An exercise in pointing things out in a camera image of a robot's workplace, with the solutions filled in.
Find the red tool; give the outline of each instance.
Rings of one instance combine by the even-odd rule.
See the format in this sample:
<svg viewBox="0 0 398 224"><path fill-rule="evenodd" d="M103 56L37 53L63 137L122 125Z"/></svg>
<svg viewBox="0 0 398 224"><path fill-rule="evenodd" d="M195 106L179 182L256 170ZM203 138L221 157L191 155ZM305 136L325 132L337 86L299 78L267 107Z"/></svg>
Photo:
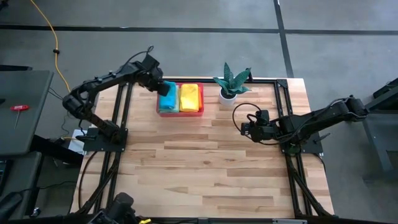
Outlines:
<svg viewBox="0 0 398 224"><path fill-rule="evenodd" d="M17 119L15 120L15 125L14 125L14 129L16 129L17 128L18 119L19 119L19 113L21 111L28 110L29 106L28 105L17 105L17 106L12 106L10 109L12 111L18 111Z"/></svg>

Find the potted plant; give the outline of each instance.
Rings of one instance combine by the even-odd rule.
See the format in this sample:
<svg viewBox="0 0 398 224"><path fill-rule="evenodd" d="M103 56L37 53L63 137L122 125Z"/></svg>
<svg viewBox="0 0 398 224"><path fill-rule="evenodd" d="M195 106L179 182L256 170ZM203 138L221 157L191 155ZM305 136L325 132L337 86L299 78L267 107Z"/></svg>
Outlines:
<svg viewBox="0 0 398 224"><path fill-rule="evenodd" d="M218 77L213 77L214 81L221 86L219 101L222 105L231 106L235 103L238 94L250 91L249 88L242 86L248 79L249 74L250 68L247 68L245 71L234 77L228 64L224 64L224 80L221 80Z"/></svg>

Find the yellow towel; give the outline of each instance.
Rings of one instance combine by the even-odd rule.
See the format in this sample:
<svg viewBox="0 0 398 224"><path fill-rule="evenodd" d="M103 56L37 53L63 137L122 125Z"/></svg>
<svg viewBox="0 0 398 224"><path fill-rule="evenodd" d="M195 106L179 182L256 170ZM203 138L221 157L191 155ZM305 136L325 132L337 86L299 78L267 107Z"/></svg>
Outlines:
<svg viewBox="0 0 398 224"><path fill-rule="evenodd" d="M181 85L180 111L198 112L199 110L199 87L197 84Z"/></svg>

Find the mounting plate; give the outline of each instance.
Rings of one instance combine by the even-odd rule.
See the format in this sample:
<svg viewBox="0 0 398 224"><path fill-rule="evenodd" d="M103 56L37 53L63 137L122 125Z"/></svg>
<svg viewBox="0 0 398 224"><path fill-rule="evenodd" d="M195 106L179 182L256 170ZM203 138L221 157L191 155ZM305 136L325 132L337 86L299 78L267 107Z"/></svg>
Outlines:
<svg viewBox="0 0 398 224"><path fill-rule="evenodd" d="M301 153L321 154L323 153L322 143L319 141L319 133L312 134L307 143L301 146Z"/></svg>
<svg viewBox="0 0 398 224"><path fill-rule="evenodd" d="M84 151L99 152L124 152L127 143L127 134L129 130L126 128L121 130L121 142L119 144L110 143L108 138L104 137L98 128L89 128L87 136L96 136L94 140L85 141Z"/></svg>

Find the cloth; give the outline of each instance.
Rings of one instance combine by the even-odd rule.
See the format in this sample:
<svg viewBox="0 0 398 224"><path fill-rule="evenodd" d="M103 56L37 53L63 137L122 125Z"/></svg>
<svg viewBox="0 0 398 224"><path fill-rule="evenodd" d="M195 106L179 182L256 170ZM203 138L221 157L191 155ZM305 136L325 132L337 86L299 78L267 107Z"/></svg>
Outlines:
<svg viewBox="0 0 398 224"><path fill-rule="evenodd" d="M180 96L178 95L178 93L179 93L179 89L178 89L178 86L176 86L174 108L173 109L160 109L160 107L159 107L160 113L178 113L178 112L180 112Z"/></svg>
<svg viewBox="0 0 398 224"><path fill-rule="evenodd" d="M202 108L203 102L201 101L201 92L200 92L200 87L199 87L199 110Z"/></svg>
<svg viewBox="0 0 398 224"><path fill-rule="evenodd" d="M167 96L159 96L159 109L160 110L172 110L175 106L175 94L176 94L176 84L175 82L164 81L165 84L169 85L170 90Z"/></svg>
<svg viewBox="0 0 398 224"><path fill-rule="evenodd" d="M181 85L180 111L198 112L199 110L199 87L197 84Z"/></svg>

